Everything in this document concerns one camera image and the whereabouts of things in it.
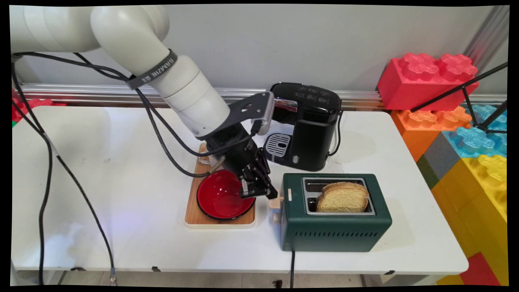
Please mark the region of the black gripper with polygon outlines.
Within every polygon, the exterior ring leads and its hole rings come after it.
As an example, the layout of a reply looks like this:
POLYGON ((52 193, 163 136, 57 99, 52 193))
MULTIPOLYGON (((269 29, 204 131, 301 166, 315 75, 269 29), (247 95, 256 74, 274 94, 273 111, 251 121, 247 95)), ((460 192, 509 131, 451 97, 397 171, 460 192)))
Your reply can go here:
POLYGON ((223 168, 239 176, 242 184, 241 198, 266 196, 272 200, 278 198, 278 191, 269 177, 270 167, 263 148, 258 148, 241 123, 234 124, 208 135, 209 150, 218 150, 232 146, 216 155, 224 155, 223 168))

